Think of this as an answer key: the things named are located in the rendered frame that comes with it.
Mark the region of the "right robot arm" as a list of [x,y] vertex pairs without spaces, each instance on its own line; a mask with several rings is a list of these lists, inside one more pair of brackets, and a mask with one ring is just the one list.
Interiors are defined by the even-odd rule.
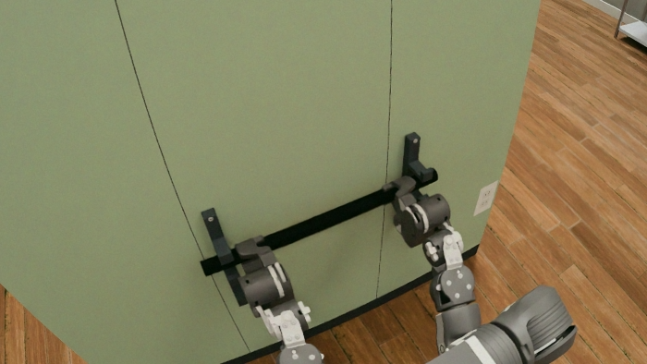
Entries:
[[435,316],[438,356],[463,341],[482,364],[550,364],[564,355],[578,327],[571,325],[573,319],[555,287],[537,286],[482,325],[479,304],[470,304],[476,300],[475,280],[463,265],[461,239],[449,226],[422,241],[432,265],[430,296],[442,312]]

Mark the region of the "brown wood plank floor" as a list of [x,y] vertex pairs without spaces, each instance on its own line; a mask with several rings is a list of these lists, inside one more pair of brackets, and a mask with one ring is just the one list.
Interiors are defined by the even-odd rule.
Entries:
[[647,183],[647,47],[583,0],[541,0],[525,83]]

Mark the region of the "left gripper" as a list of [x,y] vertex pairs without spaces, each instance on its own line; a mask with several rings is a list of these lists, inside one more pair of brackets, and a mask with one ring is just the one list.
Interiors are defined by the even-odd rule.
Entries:
[[262,317],[270,335],[274,337],[275,331],[263,311],[292,300],[295,296],[287,272],[281,263],[278,264],[271,248],[256,246],[263,241],[264,238],[260,235],[235,245],[241,259],[252,259],[241,263],[246,275],[239,277],[238,281],[255,318]]

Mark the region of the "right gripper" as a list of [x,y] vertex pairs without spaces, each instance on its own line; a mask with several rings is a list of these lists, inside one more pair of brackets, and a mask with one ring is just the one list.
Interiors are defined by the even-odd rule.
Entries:
[[410,193],[415,186],[416,181],[410,176],[402,176],[382,186],[384,192],[398,188],[395,200],[389,203],[397,212],[394,226],[410,248],[419,246],[426,237],[451,226],[451,212],[445,197],[436,193],[417,202]]

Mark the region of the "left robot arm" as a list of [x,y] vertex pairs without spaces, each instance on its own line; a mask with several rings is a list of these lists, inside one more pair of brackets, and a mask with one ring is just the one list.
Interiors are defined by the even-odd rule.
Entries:
[[312,344],[305,345],[302,332],[309,330],[309,307],[304,308],[302,302],[294,298],[264,313],[275,331],[276,339],[282,341],[282,351],[276,358],[276,364],[278,359],[279,364],[324,364],[324,355],[319,349]]

